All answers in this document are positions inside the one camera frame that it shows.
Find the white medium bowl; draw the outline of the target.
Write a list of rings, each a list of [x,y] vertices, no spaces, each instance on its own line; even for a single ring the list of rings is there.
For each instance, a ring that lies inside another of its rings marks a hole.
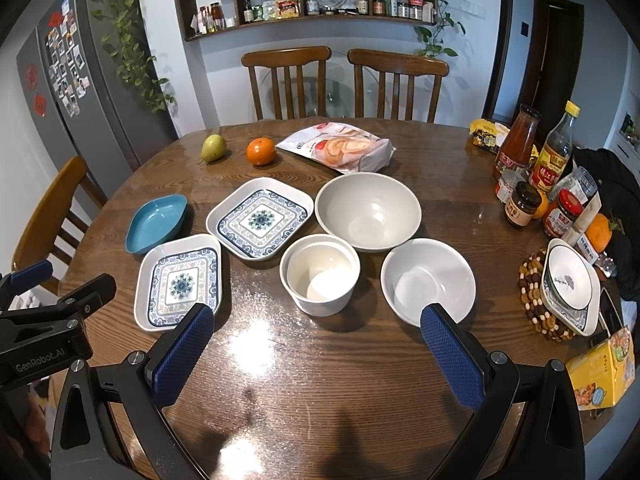
[[[419,327],[421,312],[440,304],[454,322],[472,311],[476,281],[465,258],[432,238],[408,240],[385,257],[381,269],[383,295],[395,314]]]

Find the blue dish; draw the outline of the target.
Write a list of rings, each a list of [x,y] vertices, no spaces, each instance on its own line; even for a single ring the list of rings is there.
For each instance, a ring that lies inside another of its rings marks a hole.
[[[152,248],[172,240],[180,231],[188,200],[171,194],[150,200],[140,207],[130,221],[125,249],[131,255],[145,255]]]

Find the small white deep bowl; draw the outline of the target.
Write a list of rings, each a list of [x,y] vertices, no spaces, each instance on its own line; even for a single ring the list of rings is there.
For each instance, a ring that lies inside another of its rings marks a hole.
[[[356,250],[329,234],[296,240],[280,261],[280,279],[306,315],[327,318],[347,306],[360,277]]]

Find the large grey bowl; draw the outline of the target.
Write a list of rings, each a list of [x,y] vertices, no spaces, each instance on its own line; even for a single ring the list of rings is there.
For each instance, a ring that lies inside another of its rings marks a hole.
[[[387,252],[416,234],[422,207],[400,181],[375,172],[344,174],[326,182],[314,214],[327,233],[358,252]]]

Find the wooden chair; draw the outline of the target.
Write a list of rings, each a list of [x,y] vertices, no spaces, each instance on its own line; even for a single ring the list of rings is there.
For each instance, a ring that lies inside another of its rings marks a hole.
[[[306,118],[304,67],[317,65],[316,77],[316,112],[314,116],[326,117],[326,64],[332,56],[327,46],[296,47],[247,52],[241,58],[241,64],[248,71],[250,91],[252,92],[254,110],[257,120],[264,120],[262,98],[260,97],[257,70],[269,70],[272,91],[272,107],[274,118],[286,119]]]
[[[66,266],[73,257],[58,247],[60,238],[67,245],[77,249],[80,240],[64,229],[64,221],[70,222],[82,234],[89,229],[88,224],[72,211],[75,192],[82,188],[90,200],[101,210],[107,203],[107,197],[90,180],[88,165],[80,156],[71,158],[52,181],[39,201],[12,257],[12,271],[21,271],[49,256],[57,258]]]
[[[414,97],[416,96],[416,80],[420,77],[433,79],[430,102],[426,121],[434,124],[437,105],[442,88],[442,81],[449,75],[449,65],[441,60],[426,58],[425,56],[386,52],[371,49],[352,49],[347,53],[347,61],[354,70],[355,84],[355,117],[364,117],[364,70],[374,70],[378,73],[378,95],[376,96],[376,115],[378,119],[385,118],[386,77],[392,76],[392,102],[390,102],[390,119],[399,119],[400,85],[407,79],[405,120],[413,120]]]

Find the wooden bead trivet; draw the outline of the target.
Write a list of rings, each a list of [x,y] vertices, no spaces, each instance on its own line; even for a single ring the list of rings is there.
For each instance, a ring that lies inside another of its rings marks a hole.
[[[540,285],[546,255],[545,249],[532,252],[518,267],[518,296],[537,333],[554,342],[570,341],[577,334],[548,310],[542,301]]]

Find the red lid chili jar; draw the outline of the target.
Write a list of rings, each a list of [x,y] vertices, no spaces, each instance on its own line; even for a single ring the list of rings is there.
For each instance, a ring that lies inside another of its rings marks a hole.
[[[542,217],[544,234],[549,238],[562,237],[583,210],[580,200],[572,192],[562,188]]]

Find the brown sauce jar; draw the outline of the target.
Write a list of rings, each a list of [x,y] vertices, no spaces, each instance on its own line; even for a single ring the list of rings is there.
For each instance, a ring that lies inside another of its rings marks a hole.
[[[504,215],[512,226],[524,228],[541,205],[541,196],[533,185],[520,181],[504,205]]]

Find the small white red jar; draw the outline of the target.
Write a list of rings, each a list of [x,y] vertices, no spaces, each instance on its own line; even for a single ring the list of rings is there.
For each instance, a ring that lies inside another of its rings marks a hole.
[[[521,168],[517,170],[505,169],[499,177],[496,185],[496,196],[501,203],[505,204],[511,197],[518,182],[523,181]]]

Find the grey refrigerator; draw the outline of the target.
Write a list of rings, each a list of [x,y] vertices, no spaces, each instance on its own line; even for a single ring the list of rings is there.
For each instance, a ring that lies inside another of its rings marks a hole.
[[[55,166],[85,159],[106,195],[177,139],[166,110],[152,112],[116,74],[102,36],[114,30],[94,18],[102,4],[52,0],[16,57],[25,100]]]

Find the green pear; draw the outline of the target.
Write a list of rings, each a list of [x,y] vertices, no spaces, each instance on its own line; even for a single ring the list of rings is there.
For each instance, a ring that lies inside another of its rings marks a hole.
[[[206,164],[216,162],[216,160],[223,158],[227,154],[227,143],[224,137],[219,134],[211,134],[208,136],[201,147],[201,161]]]

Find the yellow snack packet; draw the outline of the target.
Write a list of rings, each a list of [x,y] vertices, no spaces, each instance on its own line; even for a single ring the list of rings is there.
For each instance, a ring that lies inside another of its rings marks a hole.
[[[482,150],[497,154],[510,129],[500,122],[478,118],[470,123],[472,143]]]

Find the bread bag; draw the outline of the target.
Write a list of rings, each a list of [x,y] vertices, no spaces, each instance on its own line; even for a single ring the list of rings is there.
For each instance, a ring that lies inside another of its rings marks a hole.
[[[341,174],[377,172],[390,164],[395,153],[391,140],[342,122],[303,128],[279,142],[277,148]]]

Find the hanging green vine plant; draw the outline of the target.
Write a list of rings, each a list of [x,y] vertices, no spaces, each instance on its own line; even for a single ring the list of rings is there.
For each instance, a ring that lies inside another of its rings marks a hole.
[[[106,32],[101,42],[116,63],[116,76],[126,87],[137,92],[151,112],[167,112],[176,100],[165,91],[168,79],[155,73],[156,56],[143,45],[139,0],[91,1],[98,5],[90,11],[91,15],[98,21],[111,23],[111,32]]]

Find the wooden chair back left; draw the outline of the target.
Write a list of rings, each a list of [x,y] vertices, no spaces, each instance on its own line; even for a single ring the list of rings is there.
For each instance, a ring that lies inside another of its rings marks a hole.
[[[257,120],[264,120],[262,98],[260,97],[257,70],[269,70],[272,91],[272,107],[274,118],[286,119],[306,118],[304,67],[317,65],[316,77],[316,112],[314,116],[326,117],[326,64],[332,56],[327,46],[296,47],[247,52],[241,58],[241,64],[248,71],[250,91],[252,92],[254,110]]]

